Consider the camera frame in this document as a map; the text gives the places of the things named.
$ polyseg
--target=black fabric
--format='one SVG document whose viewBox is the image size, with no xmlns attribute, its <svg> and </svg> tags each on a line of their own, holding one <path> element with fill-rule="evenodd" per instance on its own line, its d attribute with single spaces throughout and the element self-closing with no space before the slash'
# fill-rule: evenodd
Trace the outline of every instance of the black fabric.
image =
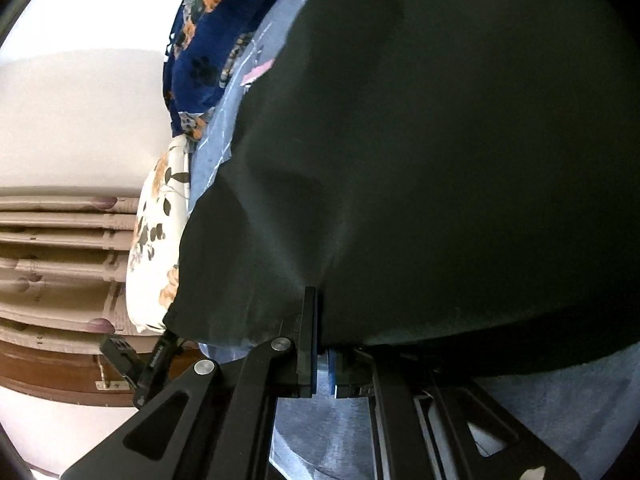
<svg viewBox="0 0 640 480">
<path fill-rule="evenodd" d="M 33 480 L 33 474 L 0 424 L 0 471 L 5 480 Z"/>
<path fill-rule="evenodd" d="M 309 0 L 188 221 L 166 325 L 262 341 L 315 285 L 328 346 L 640 339 L 612 314 L 640 294 L 639 74 L 606 0 Z"/>
</svg>

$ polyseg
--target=white floral pillow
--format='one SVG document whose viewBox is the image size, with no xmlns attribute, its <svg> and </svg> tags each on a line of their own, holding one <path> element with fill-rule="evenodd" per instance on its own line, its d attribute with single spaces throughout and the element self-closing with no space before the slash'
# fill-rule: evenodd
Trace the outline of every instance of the white floral pillow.
<svg viewBox="0 0 640 480">
<path fill-rule="evenodd" d="M 127 311 L 142 332 L 163 332 L 178 289 L 180 237 L 187 223 L 189 141 L 175 137 L 146 178 L 127 267 Z"/>
</svg>

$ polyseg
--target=curtain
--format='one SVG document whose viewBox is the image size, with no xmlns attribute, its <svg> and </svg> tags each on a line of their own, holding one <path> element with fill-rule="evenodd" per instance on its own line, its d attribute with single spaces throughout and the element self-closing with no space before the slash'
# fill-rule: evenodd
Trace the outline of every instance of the curtain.
<svg viewBox="0 0 640 480">
<path fill-rule="evenodd" d="M 146 349 L 125 300 L 137 208 L 137 198 L 0 196 L 0 340 L 91 353 L 118 333 Z"/>
</svg>

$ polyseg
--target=black metal bracket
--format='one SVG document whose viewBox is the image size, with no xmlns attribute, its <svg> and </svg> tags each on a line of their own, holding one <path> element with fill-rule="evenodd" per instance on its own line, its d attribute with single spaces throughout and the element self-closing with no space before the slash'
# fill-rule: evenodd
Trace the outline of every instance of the black metal bracket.
<svg viewBox="0 0 640 480">
<path fill-rule="evenodd" d="M 268 460 L 276 403 L 315 392 L 317 330 L 318 298 L 307 288 L 278 337 L 241 360 L 203 359 L 162 389 L 177 337 L 161 339 L 142 370 L 111 338 L 105 349 L 137 378 L 143 408 L 63 480 L 282 480 Z M 579 480 L 484 390 L 433 371 L 424 355 L 350 348 L 330 351 L 329 363 L 336 397 L 369 398 L 376 480 Z"/>
<path fill-rule="evenodd" d="M 579 480 L 480 386 L 427 357 L 389 346 L 331 354 L 335 396 L 369 397 L 376 480 Z"/>
</svg>

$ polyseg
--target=silver bolt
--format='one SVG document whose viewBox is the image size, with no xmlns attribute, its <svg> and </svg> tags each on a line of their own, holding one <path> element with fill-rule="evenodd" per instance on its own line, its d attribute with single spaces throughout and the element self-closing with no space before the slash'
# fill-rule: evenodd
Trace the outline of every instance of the silver bolt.
<svg viewBox="0 0 640 480">
<path fill-rule="evenodd" d="M 193 371 L 195 371 L 198 375 L 210 374 L 215 369 L 216 365 L 213 363 L 213 361 L 209 361 L 208 359 L 203 359 L 202 361 L 198 361 L 193 365 Z"/>
<path fill-rule="evenodd" d="M 291 341 L 289 341 L 286 337 L 277 337 L 273 341 L 271 341 L 271 348 L 278 352 L 283 352 L 288 350 L 291 346 Z"/>
</svg>

